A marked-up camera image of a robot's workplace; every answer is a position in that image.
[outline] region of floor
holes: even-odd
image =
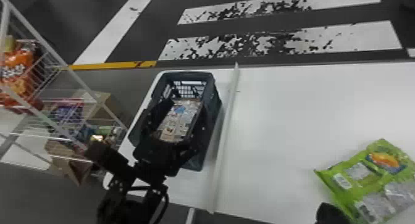
[[[11,1],[70,64],[158,60],[159,68],[78,72],[132,114],[164,67],[408,60],[415,48],[415,12],[400,0]],[[10,165],[0,176],[1,223],[94,223],[104,194],[99,184],[78,188]],[[163,223],[186,214],[172,205]],[[196,223],[211,222],[256,223],[197,212]]]

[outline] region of chip bag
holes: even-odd
[[[39,100],[32,99],[41,77],[36,75],[34,68],[35,46],[32,43],[9,44],[12,47],[7,48],[4,52],[4,61],[0,62],[0,83],[8,86],[16,94],[26,100],[36,109],[43,108]],[[0,91],[0,104],[4,105],[17,114],[21,114],[21,109],[15,106],[21,106],[16,100],[8,94]]]
[[[384,139],[315,173],[355,223],[383,223],[415,204],[415,163]]]

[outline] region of wire shelf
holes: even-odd
[[[90,141],[117,148],[127,130],[8,0],[0,0],[0,109],[24,116],[12,131],[0,129],[10,145],[67,175],[89,172],[83,153]]]
[[[94,101],[74,98],[50,99],[42,100],[42,102],[44,106],[41,112],[74,137],[78,135],[83,125],[87,125],[87,118],[96,108],[96,102]],[[31,115],[25,117],[20,128],[15,129],[10,134],[69,141],[68,138],[62,137],[58,130],[55,130],[41,117]]]

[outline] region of packaged food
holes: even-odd
[[[160,140],[176,143],[187,137],[190,127],[200,112],[199,99],[174,99],[174,105],[159,125],[155,135]]]
[[[384,139],[315,173],[355,223],[383,223],[415,204],[415,163]]]
[[[36,109],[41,110],[43,108],[42,102],[33,97],[41,78],[33,65],[35,62],[35,51],[36,46],[34,43],[29,41],[16,43],[8,36],[4,50],[4,60],[0,62],[0,83],[8,86]],[[22,112],[31,114],[24,107],[15,108],[16,106],[21,106],[21,104],[8,94],[0,91],[0,97],[0,104],[7,109],[17,114]]]

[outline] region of green snack bag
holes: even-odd
[[[355,223],[383,223],[415,204],[415,163],[384,139],[315,173]]]

